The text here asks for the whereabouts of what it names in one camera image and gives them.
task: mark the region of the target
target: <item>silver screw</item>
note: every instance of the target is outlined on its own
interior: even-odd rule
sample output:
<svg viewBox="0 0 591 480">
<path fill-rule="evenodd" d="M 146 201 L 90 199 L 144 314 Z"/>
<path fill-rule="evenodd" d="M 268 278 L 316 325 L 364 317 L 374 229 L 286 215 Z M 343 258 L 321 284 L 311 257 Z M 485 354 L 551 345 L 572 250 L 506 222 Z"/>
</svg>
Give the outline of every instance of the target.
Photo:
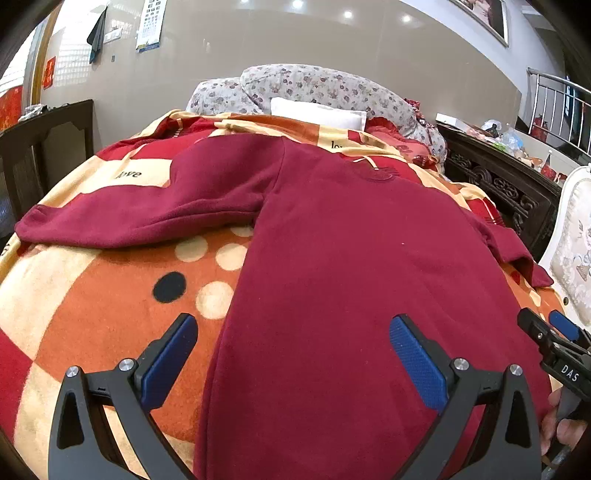
<svg viewBox="0 0 591 480">
<path fill-rule="evenodd" d="M 75 365 L 73 367 L 68 367 L 68 370 L 66 370 L 66 376 L 69 378 L 75 377 L 78 375 L 79 371 L 80 369 Z"/>
<path fill-rule="evenodd" d="M 134 367 L 134 361 L 131 358 L 124 358 L 121 362 L 119 362 L 119 370 L 122 372 L 127 372 Z"/>
<path fill-rule="evenodd" d="M 515 375 L 516 377 L 520 377 L 523 374 L 523 369 L 516 364 L 513 364 L 509 367 L 509 371 Z"/>
<path fill-rule="evenodd" d="M 456 370 L 468 370 L 470 368 L 470 364 L 468 363 L 468 360 L 466 360 L 465 358 L 456 358 L 453 361 L 453 366 L 456 368 Z"/>
</svg>

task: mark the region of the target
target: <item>sweatshirt sleeve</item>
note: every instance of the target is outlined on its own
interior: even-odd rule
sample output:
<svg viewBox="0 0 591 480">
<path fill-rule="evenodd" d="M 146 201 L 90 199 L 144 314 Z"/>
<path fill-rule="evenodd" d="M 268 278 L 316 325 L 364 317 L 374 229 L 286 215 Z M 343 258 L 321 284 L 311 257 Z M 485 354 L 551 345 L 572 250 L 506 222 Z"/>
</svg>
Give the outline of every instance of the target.
<svg viewBox="0 0 591 480">
<path fill-rule="evenodd" d="M 469 210 L 462 209 L 474 229 L 500 264 L 509 263 L 534 287 L 549 287 L 554 280 L 539 266 L 514 230 L 485 222 Z"/>
<path fill-rule="evenodd" d="M 280 137 L 206 138 L 173 158 L 167 187 L 108 186 L 63 207 L 36 205 L 15 231 L 31 243 L 119 248 L 244 225 L 273 189 L 284 153 Z"/>
</svg>

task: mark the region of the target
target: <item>maroon sweatshirt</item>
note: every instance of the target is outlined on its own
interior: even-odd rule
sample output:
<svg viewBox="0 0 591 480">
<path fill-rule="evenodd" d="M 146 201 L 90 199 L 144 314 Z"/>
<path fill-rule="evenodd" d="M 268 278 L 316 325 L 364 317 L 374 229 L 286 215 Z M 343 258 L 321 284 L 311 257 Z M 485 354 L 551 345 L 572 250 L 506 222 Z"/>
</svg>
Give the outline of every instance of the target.
<svg viewBox="0 0 591 480">
<path fill-rule="evenodd" d="M 117 247 L 255 221 L 209 369 L 198 476 L 386 480 L 436 416 L 390 345 L 395 315 L 477 368 L 520 364 L 538 414 L 550 393 L 498 263 L 534 286 L 550 278 L 515 232 L 403 168 L 376 171 L 285 138 L 206 138 L 174 157 L 170 187 L 106 187 L 37 206 L 17 233 Z"/>
</svg>

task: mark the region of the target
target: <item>dark wooden furniture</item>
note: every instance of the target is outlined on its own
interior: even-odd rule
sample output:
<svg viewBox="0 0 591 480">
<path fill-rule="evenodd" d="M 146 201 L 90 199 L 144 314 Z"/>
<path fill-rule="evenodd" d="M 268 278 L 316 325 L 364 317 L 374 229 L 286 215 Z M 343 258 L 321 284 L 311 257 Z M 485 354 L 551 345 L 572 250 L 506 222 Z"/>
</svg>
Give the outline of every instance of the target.
<svg viewBox="0 0 591 480">
<path fill-rule="evenodd" d="M 52 128 L 71 122 L 78 130 L 84 130 L 86 158 L 94 155 L 93 103 L 84 100 L 51 109 L 0 134 L 0 175 L 4 174 L 15 222 L 48 192 L 41 142 Z"/>
<path fill-rule="evenodd" d="M 561 188 L 511 155 L 445 124 L 437 124 L 449 153 L 445 174 L 478 185 L 495 202 L 535 260 L 548 247 Z"/>
</svg>

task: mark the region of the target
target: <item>hand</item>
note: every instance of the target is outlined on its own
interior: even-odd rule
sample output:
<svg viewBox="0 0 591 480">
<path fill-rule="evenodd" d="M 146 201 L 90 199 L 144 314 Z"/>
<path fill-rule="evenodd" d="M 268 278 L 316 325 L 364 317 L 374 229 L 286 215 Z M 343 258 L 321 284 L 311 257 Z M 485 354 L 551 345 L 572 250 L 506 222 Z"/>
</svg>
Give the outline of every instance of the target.
<svg viewBox="0 0 591 480">
<path fill-rule="evenodd" d="M 542 455 L 545 455 L 548 452 L 554 434 L 556 434 L 556 438 L 562 443 L 562 445 L 567 445 L 571 449 L 574 449 L 587 428 L 587 422 L 583 420 L 564 419 L 557 425 L 556 412 L 558 410 L 558 404 L 560 403 L 561 394 L 562 388 L 559 388 L 558 390 L 553 391 L 548 397 L 550 405 L 554 408 L 544 417 L 544 420 L 542 420 L 542 427 L 540 430 Z"/>
</svg>

